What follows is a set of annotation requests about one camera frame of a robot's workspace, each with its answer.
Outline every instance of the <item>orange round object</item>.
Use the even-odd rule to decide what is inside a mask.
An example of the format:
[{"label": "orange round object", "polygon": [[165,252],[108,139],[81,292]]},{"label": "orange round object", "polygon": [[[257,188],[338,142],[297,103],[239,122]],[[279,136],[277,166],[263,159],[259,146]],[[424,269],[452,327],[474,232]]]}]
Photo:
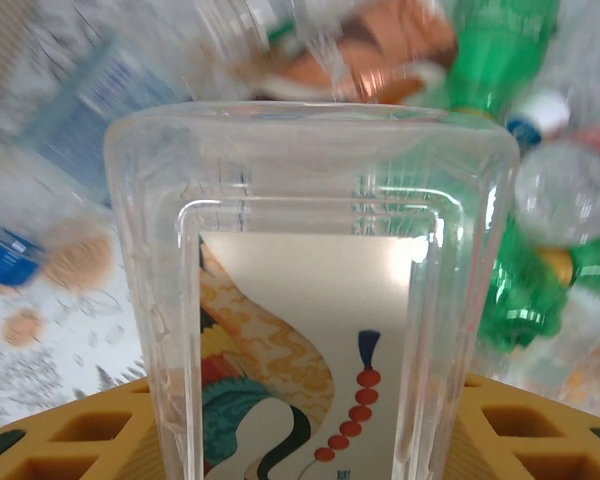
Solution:
[{"label": "orange round object", "polygon": [[382,376],[375,370],[363,370],[358,374],[358,385],[365,388],[375,387],[380,383]]},{"label": "orange round object", "polygon": [[349,446],[349,439],[343,435],[334,435],[327,444],[334,450],[344,450]]},{"label": "orange round object", "polygon": [[373,412],[369,407],[358,405],[349,410],[349,418],[356,423],[366,422],[371,418]]},{"label": "orange round object", "polygon": [[371,405],[378,401],[378,392],[370,388],[363,388],[356,393],[356,402],[360,405]]},{"label": "orange round object", "polygon": [[336,458],[336,452],[330,448],[319,448],[316,450],[316,453],[314,453],[313,456],[319,462],[330,462]]},{"label": "orange round object", "polygon": [[357,437],[362,433],[362,426],[356,422],[344,422],[340,425],[340,433],[345,437]]}]

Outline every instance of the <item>white bottle cap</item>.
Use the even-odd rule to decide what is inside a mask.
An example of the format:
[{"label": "white bottle cap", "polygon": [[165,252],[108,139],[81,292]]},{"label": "white bottle cap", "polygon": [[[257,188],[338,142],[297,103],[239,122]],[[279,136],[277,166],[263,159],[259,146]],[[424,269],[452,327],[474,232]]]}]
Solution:
[{"label": "white bottle cap", "polygon": [[539,90],[520,104],[507,118],[507,130],[527,146],[555,136],[569,124],[571,108],[557,90]]}]

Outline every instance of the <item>square hole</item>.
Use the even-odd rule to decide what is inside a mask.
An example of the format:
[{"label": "square hole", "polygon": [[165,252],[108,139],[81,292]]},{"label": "square hole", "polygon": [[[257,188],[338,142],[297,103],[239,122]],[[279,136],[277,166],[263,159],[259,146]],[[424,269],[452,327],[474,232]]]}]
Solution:
[{"label": "square hole", "polygon": [[600,480],[600,465],[573,455],[518,456],[535,480]]},{"label": "square hole", "polygon": [[97,457],[32,458],[4,480],[79,480]]},{"label": "square hole", "polygon": [[472,380],[472,379],[470,379],[470,378],[467,378],[467,379],[464,381],[464,386],[465,386],[465,388],[478,388],[478,387],[481,387],[481,386],[482,386],[482,384],[481,384],[480,382],[477,382],[477,381],[475,381],[475,380]]},{"label": "square hole", "polygon": [[544,415],[526,407],[487,407],[482,409],[493,430],[501,437],[562,437]]},{"label": "square hole", "polygon": [[73,419],[52,442],[99,442],[113,440],[131,419],[129,412],[87,413]]},{"label": "square hole", "polygon": [[138,388],[134,388],[131,390],[131,393],[150,393],[149,392],[149,384],[142,385]]}]

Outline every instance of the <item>bottle label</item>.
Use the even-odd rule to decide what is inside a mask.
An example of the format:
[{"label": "bottle label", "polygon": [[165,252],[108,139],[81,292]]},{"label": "bottle label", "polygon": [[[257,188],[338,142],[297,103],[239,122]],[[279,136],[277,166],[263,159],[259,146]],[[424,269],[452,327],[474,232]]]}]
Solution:
[{"label": "bottle label", "polygon": [[548,15],[543,5],[524,2],[524,8],[514,0],[460,0],[456,23],[458,30],[488,27],[519,35],[533,41],[546,38],[553,25],[547,24]]},{"label": "bottle label", "polygon": [[40,268],[45,251],[24,238],[0,229],[0,284],[17,287],[29,282]]},{"label": "bottle label", "polygon": [[33,149],[106,201],[103,148],[111,122],[186,98],[184,87],[168,74],[126,45],[108,40],[78,66],[16,143]]}]

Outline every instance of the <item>blue bottle cap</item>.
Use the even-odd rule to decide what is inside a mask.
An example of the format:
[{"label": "blue bottle cap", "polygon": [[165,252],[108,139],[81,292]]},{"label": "blue bottle cap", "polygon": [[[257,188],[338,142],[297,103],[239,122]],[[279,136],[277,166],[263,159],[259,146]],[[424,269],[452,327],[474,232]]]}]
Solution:
[{"label": "blue bottle cap", "polygon": [[0,284],[19,287],[31,280],[40,269],[44,249],[0,229]]},{"label": "blue bottle cap", "polygon": [[571,119],[571,107],[557,91],[541,89],[514,107],[506,122],[507,130],[521,145],[533,147],[556,137]]},{"label": "blue bottle cap", "polygon": [[522,145],[534,147],[542,142],[542,133],[525,118],[510,118],[507,121],[507,130]]}]

